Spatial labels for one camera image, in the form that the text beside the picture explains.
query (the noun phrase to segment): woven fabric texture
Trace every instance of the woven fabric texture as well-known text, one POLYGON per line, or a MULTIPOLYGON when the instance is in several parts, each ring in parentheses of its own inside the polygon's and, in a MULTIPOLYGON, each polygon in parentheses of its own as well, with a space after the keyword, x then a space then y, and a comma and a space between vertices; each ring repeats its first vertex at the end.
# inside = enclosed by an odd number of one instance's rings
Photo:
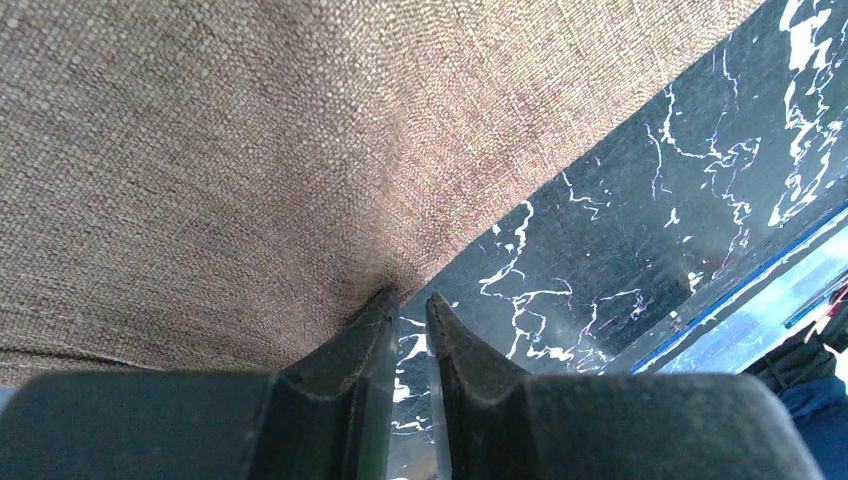
POLYGON ((296 361, 759 3, 0 6, 0 383, 296 361))

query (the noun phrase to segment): black and white marble pattern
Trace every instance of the black and white marble pattern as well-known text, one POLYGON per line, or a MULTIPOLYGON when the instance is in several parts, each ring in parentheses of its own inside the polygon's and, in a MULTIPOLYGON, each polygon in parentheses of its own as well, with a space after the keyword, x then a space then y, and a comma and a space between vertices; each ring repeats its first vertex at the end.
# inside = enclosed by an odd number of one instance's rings
POLYGON ((701 290, 776 230, 788 242, 844 201, 817 202, 848 172, 846 36, 848 3, 767 1, 413 297, 388 478, 436 471, 423 324, 433 291, 531 372, 602 373, 660 322, 685 328, 679 307, 716 301, 701 290))

